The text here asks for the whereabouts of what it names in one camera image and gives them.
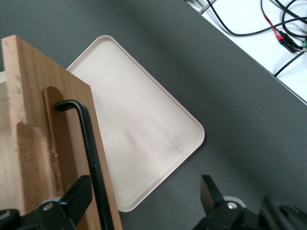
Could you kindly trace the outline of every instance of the electrical connector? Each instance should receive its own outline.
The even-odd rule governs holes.
[[[289,37],[289,35],[283,33],[282,31],[279,31],[279,34],[283,37],[279,39],[279,43],[282,44],[287,50],[289,50],[291,53],[295,53],[299,51],[300,47]]]

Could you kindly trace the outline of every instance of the wooden block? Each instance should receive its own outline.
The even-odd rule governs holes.
[[[14,191],[15,194],[9,196],[9,203],[24,215],[33,206],[38,206],[42,202],[42,200],[27,202],[30,196],[35,196],[37,188],[42,191],[39,199],[50,198],[51,195],[56,196],[59,191],[57,177],[54,175],[50,164],[52,162],[49,158],[52,155],[51,138],[43,96],[43,90],[46,87],[54,86],[61,92],[64,100],[74,99],[88,108],[92,118],[112,219],[115,229],[122,229],[89,85],[15,35],[2,39],[1,43],[7,78],[13,151],[1,156],[0,161],[8,161],[11,164],[12,174],[5,175],[5,177],[14,181],[13,184],[8,184],[2,193],[7,194]],[[76,171],[79,177],[89,174],[83,138],[80,126],[76,125],[79,122],[78,116],[73,111],[68,111],[66,114]],[[25,138],[27,132],[30,132],[31,138]],[[43,141],[45,143],[37,144],[33,140],[34,142]],[[29,150],[33,149],[38,149],[43,156],[38,158],[38,154],[36,154],[34,155],[35,158],[33,155],[28,155]],[[32,167],[34,169],[37,166],[39,172],[33,173]],[[3,169],[0,170],[1,175],[7,173]],[[41,177],[49,181],[47,185],[39,183],[32,187],[32,184],[26,180],[26,178],[33,181],[41,180]],[[6,195],[0,197],[1,208],[7,208],[7,206],[2,206],[5,203],[3,201],[5,197]],[[89,229],[100,229],[94,202],[90,204],[86,216]]]

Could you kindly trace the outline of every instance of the white table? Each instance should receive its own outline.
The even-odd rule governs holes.
[[[263,8],[273,24],[278,24],[281,22],[283,12],[273,2],[263,0]],[[286,6],[290,0],[280,0],[280,2]],[[217,0],[213,7],[226,26],[235,33],[255,32],[270,26],[261,12],[260,0]],[[307,16],[307,4],[304,0],[298,0],[289,9],[301,17]],[[273,30],[254,36],[235,37],[226,32],[212,9],[206,10],[202,16],[273,75],[298,54],[298,52],[290,53],[279,44]],[[290,15],[286,16],[286,20],[292,18]],[[294,33],[302,34],[295,25],[299,25],[301,29],[307,31],[307,25],[301,22],[289,23],[287,27]],[[304,39],[293,38],[293,40],[301,46]],[[307,102],[307,54],[295,60],[277,78],[305,103]]]

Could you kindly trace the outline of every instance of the wooden slot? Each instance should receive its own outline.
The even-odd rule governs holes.
[[[51,137],[50,162],[56,177],[58,195],[63,196],[78,179],[66,113],[59,112],[54,108],[54,104],[63,101],[64,98],[61,92],[52,86],[44,90],[44,98]],[[77,227],[80,230],[88,229],[85,216]]]

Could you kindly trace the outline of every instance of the red wire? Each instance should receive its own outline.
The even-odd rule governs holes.
[[[262,11],[262,13],[263,13],[263,16],[264,16],[265,19],[268,21],[268,23],[269,23],[271,26],[273,26],[274,24],[272,23],[272,21],[269,19],[269,17],[268,17],[268,16],[265,14],[265,12],[264,12],[263,5],[262,5],[262,0],[260,0],[260,6],[261,6],[261,11]],[[278,40],[283,39],[283,36],[281,36],[280,34],[278,34],[276,28],[273,28],[273,31],[274,31],[274,33],[275,33],[275,35],[276,35],[276,38],[277,38]]]

